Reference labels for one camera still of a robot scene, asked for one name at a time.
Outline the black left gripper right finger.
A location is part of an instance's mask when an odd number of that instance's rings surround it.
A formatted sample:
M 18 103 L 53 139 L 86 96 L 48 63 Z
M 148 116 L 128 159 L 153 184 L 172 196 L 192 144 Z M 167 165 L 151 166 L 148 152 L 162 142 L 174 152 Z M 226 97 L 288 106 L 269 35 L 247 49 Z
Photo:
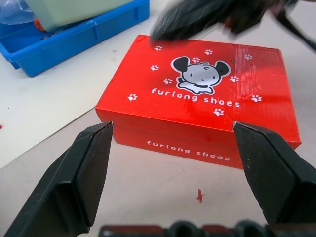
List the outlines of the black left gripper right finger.
M 271 223 L 316 221 L 316 169 L 276 132 L 234 122 L 233 131 L 251 190 Z

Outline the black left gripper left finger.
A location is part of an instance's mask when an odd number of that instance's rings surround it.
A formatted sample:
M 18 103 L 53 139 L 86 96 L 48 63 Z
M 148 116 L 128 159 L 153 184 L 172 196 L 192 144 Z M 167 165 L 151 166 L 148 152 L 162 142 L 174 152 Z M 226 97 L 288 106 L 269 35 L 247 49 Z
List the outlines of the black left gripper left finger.
M 7 237 L 76 237 L 94 225 L 103 192 L 114 126 L 80 132 L 46 170 L 5 233 Z

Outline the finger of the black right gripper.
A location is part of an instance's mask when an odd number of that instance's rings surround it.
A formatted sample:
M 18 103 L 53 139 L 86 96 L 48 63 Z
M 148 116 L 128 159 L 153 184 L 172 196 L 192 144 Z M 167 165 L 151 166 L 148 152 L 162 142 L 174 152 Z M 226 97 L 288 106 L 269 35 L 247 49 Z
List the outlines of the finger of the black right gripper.
M 245 0 L 181 0 L 158 18 L 150 40 L 185 40 L 217 23 L 228 22 L 231 32 L 239 34 L 245 30 L 239 17 L 246 8 Z

